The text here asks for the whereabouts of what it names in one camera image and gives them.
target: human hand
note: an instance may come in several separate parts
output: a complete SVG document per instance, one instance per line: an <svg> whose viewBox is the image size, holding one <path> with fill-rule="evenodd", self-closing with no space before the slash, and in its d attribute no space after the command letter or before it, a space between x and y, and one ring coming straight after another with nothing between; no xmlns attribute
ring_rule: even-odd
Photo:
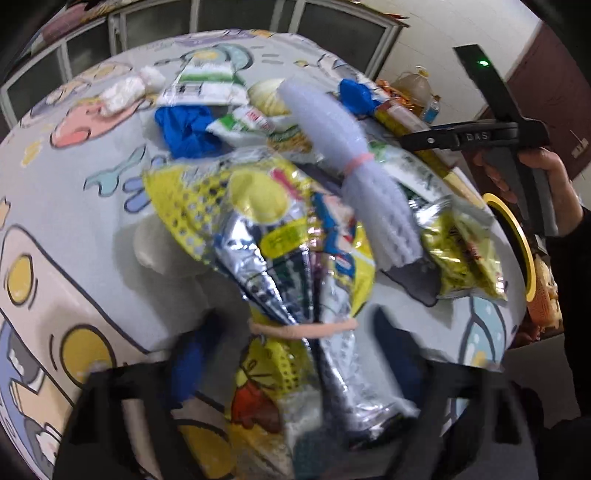
<svg viewBox="0 0 591 480"><path fill-rule="evenodd" d="M558 235L568 235L581 222L583 208L562 160L556 153L545 148L521 151L519 160L530 168L541 168L546 171L552 192L552 204L556 213ZM483 160L482 153L476 155L473 162L479 167L484 167L486 175L499 187L501 196L507 202L517 203L515 193L511 191L500 172Z"/></svg>

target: table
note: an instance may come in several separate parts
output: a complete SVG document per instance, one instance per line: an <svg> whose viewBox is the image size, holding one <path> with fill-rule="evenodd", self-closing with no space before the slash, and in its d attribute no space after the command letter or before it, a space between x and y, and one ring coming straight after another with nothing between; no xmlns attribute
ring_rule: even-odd
<svg viewBox="0 0 591 480"><path fill-rule="evenodd" d="M79 74L27 113L0 146L0 419L40 478L51 478L67 414L93 369L157 358L205 308L235 321L196 397L173 416L211 478L233 478L223 405L231 399L248 309L217 274L168 278L140 266L132 238L153 213L139 174L173 162L154 122L154 98L99 116L97 95L121 77L156 64L171 81L192 55L231 59L247 86L299 76L327 91L342 78L375 85L334 55L295 34L224 30L170 38L126 51ZM500 362L525 310L525 286L498 225L494 236L508 279L508 302L480 298L427 307L383 274L359 315L362 368L376 389L398 387L369 331L373 306L454 362ZM141 406L127 401L129 429L147 476L159 478ZM461 410L454 406L452 421ZM383 464L345 467L331 478L380 474Z"/></svg>

